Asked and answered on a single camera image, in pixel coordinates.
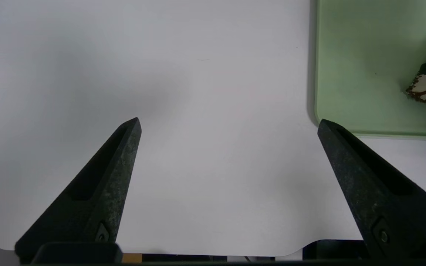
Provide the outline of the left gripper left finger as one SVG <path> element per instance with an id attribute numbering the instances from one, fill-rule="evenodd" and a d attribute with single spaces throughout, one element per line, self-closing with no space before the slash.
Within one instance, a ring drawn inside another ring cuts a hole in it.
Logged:
<path id="1" fill-rule="evenodd" d="M 116 244 L 142 134 L 122 123 L 16 242 L 22 264 L 119 264 Z"/>

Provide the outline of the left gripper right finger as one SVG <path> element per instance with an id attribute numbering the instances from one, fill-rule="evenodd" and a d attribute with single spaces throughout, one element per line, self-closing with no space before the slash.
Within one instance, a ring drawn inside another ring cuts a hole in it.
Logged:
<path id="1" fill-rule="evenodd" d="M 426 192 L 338 123 L 318 138 L 370 256 L 426 260 Z"/>

